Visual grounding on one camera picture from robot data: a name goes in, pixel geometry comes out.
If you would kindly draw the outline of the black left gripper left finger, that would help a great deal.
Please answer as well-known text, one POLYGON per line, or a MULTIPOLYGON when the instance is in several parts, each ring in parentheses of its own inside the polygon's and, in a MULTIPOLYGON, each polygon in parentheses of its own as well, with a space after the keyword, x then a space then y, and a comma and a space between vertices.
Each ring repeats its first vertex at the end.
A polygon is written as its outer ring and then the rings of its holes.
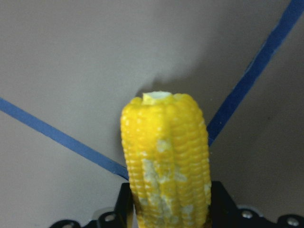
POLYGON ((119 228, 133 227, 134 203, 130 183, 121 184, 114 208, 114 215, 119 228))

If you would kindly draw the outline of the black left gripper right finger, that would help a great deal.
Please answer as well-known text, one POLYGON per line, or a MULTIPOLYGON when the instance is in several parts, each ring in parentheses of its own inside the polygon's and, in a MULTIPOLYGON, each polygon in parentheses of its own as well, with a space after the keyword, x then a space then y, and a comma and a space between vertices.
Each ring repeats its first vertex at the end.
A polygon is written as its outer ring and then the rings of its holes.
POLYGON ((220 181, 212 181, 209 209, 213 228, 238 228, 238 208, 220 181))

